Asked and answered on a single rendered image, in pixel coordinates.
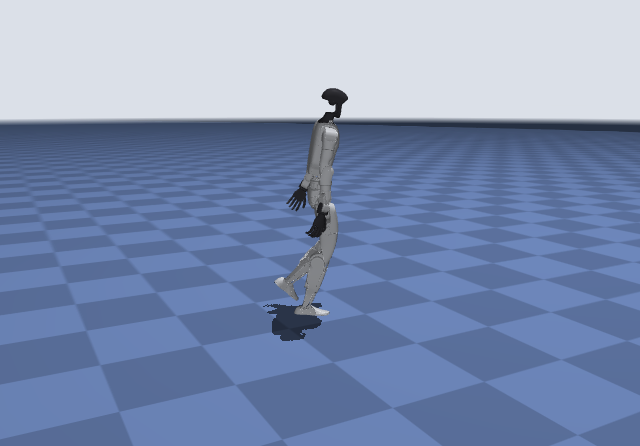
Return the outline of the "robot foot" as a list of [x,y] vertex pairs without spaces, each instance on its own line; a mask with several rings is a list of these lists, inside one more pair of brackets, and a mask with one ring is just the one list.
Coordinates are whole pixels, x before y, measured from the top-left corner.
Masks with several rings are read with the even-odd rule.
[[[299,298],[298,298],[298,296],[296,295],[296,293],[295,293],[295,291],[294,291],[293,284],[292,284],[292,286],[289,286],[289,285],[287,284],[287,280],[288,280],[288,279],[286,279],[286,278],[284,278],[284,277],[280,277],[280,278],[276,279],[274,282],[275,282],[275,284],[276,284],[279,288],[281,288],[282,290],[284,290],[284,291],[285,291],[285,292],[286,292],[290,297],[292,297],[294,300],[296,300],[296,301],[297,301]],[[289,282],[290,282],[290,281],[289,281]],[[289,283],[289,282],[288,282],[288,283]],[[290,283],[290,284],[291,284],[291,283]]]
[[306,310],[305,310],[305,307],[303,307],[303,308],[304,309],[302,309],[302,306],[297,306],[295,311],[294,311],[294,314],[297,314],[297,315],[313,315],[313,316],[326,316],[326,315],[329,315],[329,311],[316,308],[316,307],[314,307],[312,305],[308,309],[306,307]]

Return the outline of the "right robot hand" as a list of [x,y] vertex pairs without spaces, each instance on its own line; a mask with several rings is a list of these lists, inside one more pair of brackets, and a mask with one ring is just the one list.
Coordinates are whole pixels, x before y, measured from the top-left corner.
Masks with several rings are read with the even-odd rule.
[[308,236],[311,236],[312,238],[321,236],[322,232],[326,230],[327,224],[326,224],[325,216],[328,215],[328,212],[327,213],[322,212],[322,207],[323,207],[323,203],[319,203],[317,208],[318,215],[315,218],[311,229],[308,232],[305,232],[306,234],[308,234]]

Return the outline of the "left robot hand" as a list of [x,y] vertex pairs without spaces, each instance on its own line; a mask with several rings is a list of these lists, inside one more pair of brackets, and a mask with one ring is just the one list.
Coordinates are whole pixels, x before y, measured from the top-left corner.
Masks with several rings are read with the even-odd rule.
[[[303,179],[303,180],[304,180],[304,179]],[[302,180],[302,182],[303,182],[303,180]],[[302,183],[302,182],[301,182],[301,183]],[[295,202],[295,200],[297,200],[297,201],[296,201],[296,203],[294,204],[294,206],[293,206],[293,208],[292,208],[291,210],[293,210],[293,209],[296,207],[296,205],[298,204],[298,202],[299,202],[299,204],[298,204],[298,206],[297,206],[297,208],[296,208],[296,210],[295,210],[295,211],[297,211],[297,210],[299,209],[299,207],[300,207],[300,205],[301,205],[301,202],[302,202],[302,201],[303,201],[303,206],[302,206],[302,207],[304,208],[304,207],[305,207],[305,205],[306,205],[306,192],[307,192],[308,188],[307,188],[307,189],[303,188],[303,187],[301,186],[301,183],[300,183],[300,185],[299,185],[299,188],[300,188],[300,189],[296,190],[296,191],[293,193],[293,196],[292,196],[292,197],[289,199],[289,201],[286,203],[286,204],[288,204],[288,203],[289,203],[289,202],[290,202],[290,201],[295,197],[295,198],[294,198],[294,200],[292,201],[292,203],[289,205],[289,207],[291,207],[291,206],[293,205],[293,203]],[[309,184],[309,186],[310,186],[310,184]],[[304,200],[303,200],[303,199],[304,199]]]

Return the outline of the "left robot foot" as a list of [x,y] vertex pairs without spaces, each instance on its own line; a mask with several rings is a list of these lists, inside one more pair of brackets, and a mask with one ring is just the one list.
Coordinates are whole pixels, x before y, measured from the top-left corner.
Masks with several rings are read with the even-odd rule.
[[[298,298],[298,296],[296,295],[296,293],[295,293],[295,291],[294,291],[293,284],[292,284],[292,286],[289,286],[289,285],[287,284],[287,280],[288,280],[288,279],[286,279],[286,278],[284,278],[284,277],[280,277],[280,278],[276,279],[274,282],[275,282],[275,284],[276,284],[279,288],[281,288],[282,290],[284,290],[284,291],[285,291],[285,292],[286,292],[290,297],[292,297],[294,300],[296,300],[296,301],[297,301],[299,298]],[[290,281],[289,281],[289,282],[290,282]],[[288,283],[289,283],[289,282],[288,282]],[[290,283],[290,284],[291,284],[291,283]]]

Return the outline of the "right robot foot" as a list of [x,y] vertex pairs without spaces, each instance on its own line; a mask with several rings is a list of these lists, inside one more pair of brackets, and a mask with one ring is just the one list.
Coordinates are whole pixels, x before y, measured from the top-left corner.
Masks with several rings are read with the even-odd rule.
[[297,315],[313,315],[313,316],[326,316],[326,315],[329,315],[329,311],[316,308],[316,307],[314,307],[312,305],[308,309],[306,307],[306,310],[305,310],[305,307],[303,307],[303,308],[304,309],[302,309],[302,306],[297,306],[295,311],[294,311],[294,314],[297,314]]

